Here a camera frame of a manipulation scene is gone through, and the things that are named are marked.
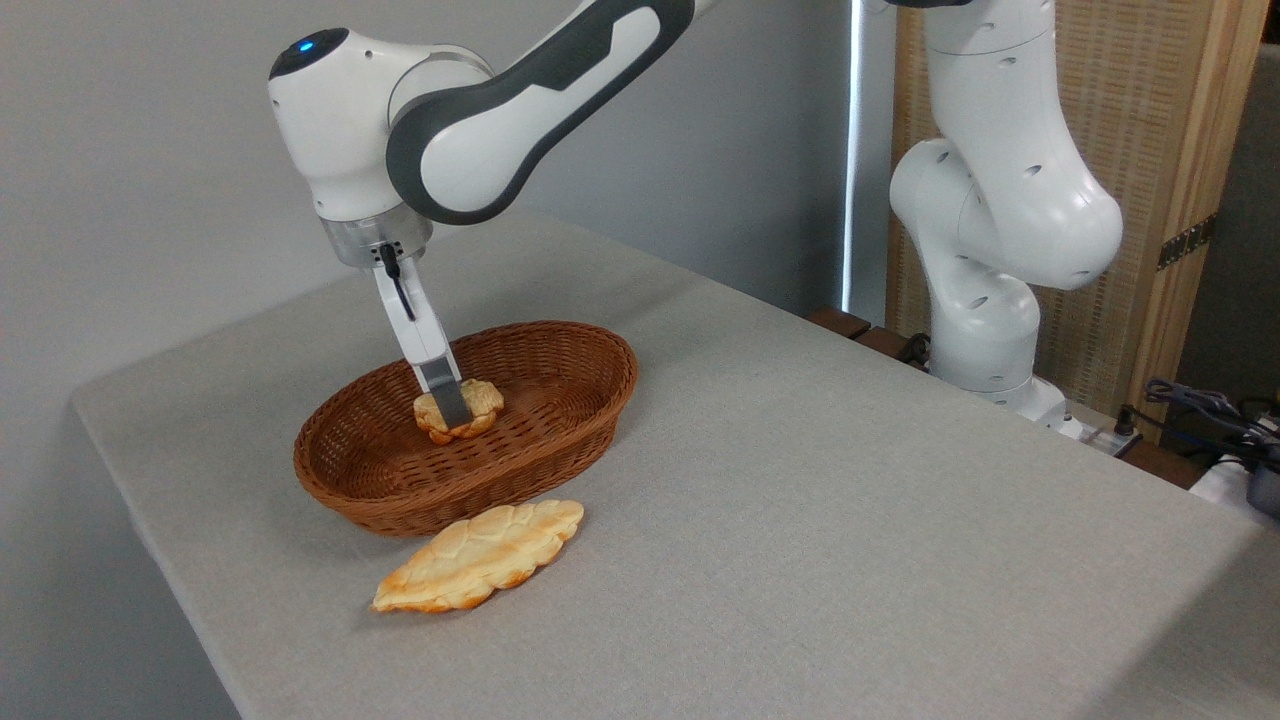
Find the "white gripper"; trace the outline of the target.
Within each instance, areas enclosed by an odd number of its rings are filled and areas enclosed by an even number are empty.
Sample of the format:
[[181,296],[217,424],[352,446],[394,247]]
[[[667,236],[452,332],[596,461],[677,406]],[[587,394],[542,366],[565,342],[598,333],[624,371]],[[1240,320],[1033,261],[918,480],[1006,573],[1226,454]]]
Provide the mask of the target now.
[[385,255],[372,277],[404,360],[422,391],[435,400],[445,427],[468,424],[474,416],[461,389],[462,375],[419,278],[416,259]]

